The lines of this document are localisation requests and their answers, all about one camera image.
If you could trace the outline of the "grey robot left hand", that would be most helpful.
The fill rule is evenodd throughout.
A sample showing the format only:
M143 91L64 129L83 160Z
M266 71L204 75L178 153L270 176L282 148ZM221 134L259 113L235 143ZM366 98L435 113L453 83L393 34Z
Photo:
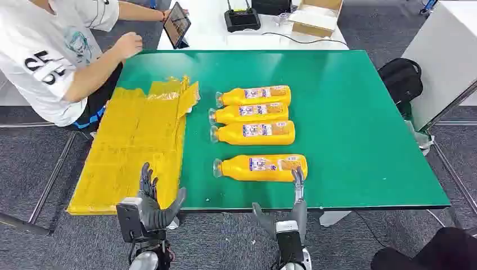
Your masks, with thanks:
M139 178L139 191L137 197L142 199L140 219L147 231L164 230L170 225L179 213L186 197L187 189L182 187L178 190L176 199L166 209L160 209L156 197L156 184L158 178L151 179L153 170L148 162L141 169Z

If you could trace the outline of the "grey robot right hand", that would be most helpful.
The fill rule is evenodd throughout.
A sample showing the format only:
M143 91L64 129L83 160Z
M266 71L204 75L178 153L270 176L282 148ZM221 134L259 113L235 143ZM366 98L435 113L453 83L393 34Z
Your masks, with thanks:
M300 166L291 170L291 174L294 177L293 184L295 188L295 201L292 210L283 220L284 222L295 221L298 227L300 236L300 242L304 244L306 234L307 223L307 203L304 200L304 180L305 176ZM273 238L277 240L277 230L275 217L271 215L265 215L261 206L254 202L252 203L253 214L260 226Z

